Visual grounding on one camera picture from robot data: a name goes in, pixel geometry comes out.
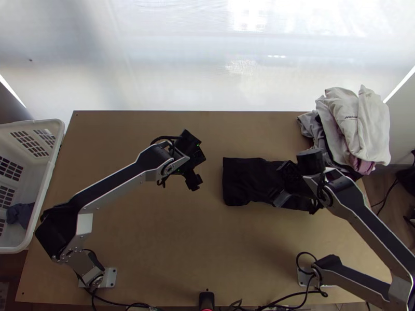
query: wooden table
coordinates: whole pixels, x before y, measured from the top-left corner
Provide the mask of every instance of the wooden table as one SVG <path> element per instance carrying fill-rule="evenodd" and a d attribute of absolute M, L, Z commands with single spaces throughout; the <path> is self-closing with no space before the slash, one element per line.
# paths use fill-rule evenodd
<path fill-rule="evenodd" d="M 222 157 L 295 160 L 307 149 L 298 112 L 76 111 L 64 138 L 43 208 L 133 162 L 151 140 L 183 128 L 202 140 L 207 160 L 197 167 L 204 183 L 191 192 L 181 176 L 167 187 L 145 183 L 94 216 L 92 248 L 105 266 L 118 267 L 115 288 L 99 295 L 118 302 L 194 306 L 200 291 L 217 305 L 243 298 L 260 305 L 302 291 L 295 257 L 309 251 L 384 281 L 389 270 L 344 220 L 327 210 L 315 215 L 264 203 L 229 207 L 222 199 Z M 74 272 L 53 263 L 34 237 L 16 299 L 89 304 Z M 329 288 L 308 303 L 361 301 Z M 302 296 L 287 301 L 296 304 Z"/>

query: plastic basket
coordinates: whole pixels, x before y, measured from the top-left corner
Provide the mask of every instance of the plastic basket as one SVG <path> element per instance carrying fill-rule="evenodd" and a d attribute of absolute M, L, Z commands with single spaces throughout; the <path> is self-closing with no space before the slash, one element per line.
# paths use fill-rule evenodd
<path fill-rule="evenodd" d="M 64 129 L 58 119 L 0 125 L 0 253 L 23 251 L 32 240 Z M 32 202 L 27 230 L 18 222 L 7 224 L 8 208 Z"/>

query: white wall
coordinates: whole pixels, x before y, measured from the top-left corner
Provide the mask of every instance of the white wall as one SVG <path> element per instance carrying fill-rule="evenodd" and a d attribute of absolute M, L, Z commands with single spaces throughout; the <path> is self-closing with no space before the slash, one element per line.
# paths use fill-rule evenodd
<path fill-rule="evenodd" d="M 387 101 L 391 115 L 391 164 L 412 164 L 415 149 L 415 75 Z"/>
<path fill-rule="evenodd" d="M 412 0 L 0 0 L 0 74 L 34 118 L 309 111 L 385 98 L 415 64 Z"/>

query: black garment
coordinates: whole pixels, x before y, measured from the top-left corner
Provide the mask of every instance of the black garment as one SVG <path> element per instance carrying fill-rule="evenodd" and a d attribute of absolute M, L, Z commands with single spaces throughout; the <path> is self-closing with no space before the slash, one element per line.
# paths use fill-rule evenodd
<path fill-rule="evenodd" d="M 6 211 L 7 223 L 13 224 L 18 222 L 24 229 L 27 229 L 34 205 L 35 202 L 10 206 Z"/>
<path fill-rule="evenodd" d="M 226 205 L 241 206 L 250 201 L 273 205 L 273 193 L 284 190 L 283 179 L 277 168 L 283 161 L 268 162 L 261 158 L 223 158 L 222 188 Z M 283 206 L 310 211 L 310 199 L 291 196 Z"/>

